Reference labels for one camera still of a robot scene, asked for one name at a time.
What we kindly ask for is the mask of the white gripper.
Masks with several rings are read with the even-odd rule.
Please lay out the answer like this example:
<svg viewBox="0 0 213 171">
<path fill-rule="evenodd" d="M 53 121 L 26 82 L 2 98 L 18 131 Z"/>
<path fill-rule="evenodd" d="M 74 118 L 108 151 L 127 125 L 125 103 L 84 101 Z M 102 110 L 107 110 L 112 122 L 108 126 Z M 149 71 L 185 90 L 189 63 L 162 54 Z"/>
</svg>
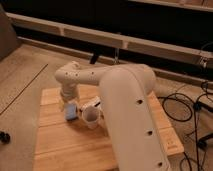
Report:
<svg viewBox="0 0 213 171">
<path fill-rule="evenodd" d="M 66 107 L 68 104 L 74 103 L 78 104 L 79 102 L 79 94 L 76 90 L 70 92 L 60 91 L 61 95 L 61 104 L 63 107 Z"/>
</svg>

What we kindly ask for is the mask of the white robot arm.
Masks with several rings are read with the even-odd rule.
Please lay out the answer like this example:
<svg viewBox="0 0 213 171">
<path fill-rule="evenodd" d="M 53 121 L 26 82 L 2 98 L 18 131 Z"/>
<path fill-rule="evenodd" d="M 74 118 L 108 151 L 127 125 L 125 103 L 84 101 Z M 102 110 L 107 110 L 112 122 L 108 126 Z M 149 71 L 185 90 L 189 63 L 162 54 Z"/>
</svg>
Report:
<svg viewBox="0 0 213 171">
<path fill-rule="evenodd" d="M 144 64 L 81 69 L 75 62 L 55 73 L 61 96 L 74 98 L 78 84 L 97 85 L 101 108 L 120 171 L 171 171 L 147 96 L 156 76 Z"/>
</svg>

